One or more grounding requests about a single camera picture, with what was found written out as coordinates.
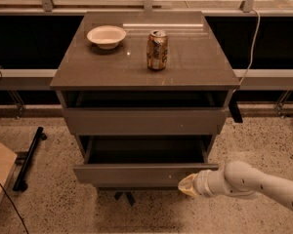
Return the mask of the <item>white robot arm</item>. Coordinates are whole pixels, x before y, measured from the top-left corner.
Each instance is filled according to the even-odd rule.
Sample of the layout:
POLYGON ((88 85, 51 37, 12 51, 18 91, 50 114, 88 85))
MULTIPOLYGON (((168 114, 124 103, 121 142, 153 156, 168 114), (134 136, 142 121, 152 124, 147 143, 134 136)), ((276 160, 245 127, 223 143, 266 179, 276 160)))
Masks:
POLYGON ((203 170, 183 178, 178 189, 191 197, 224 195, 256 199, 265 195, 293 212, 293 181, 268 175, 241 162, 231 161, 221 170, 203 170))

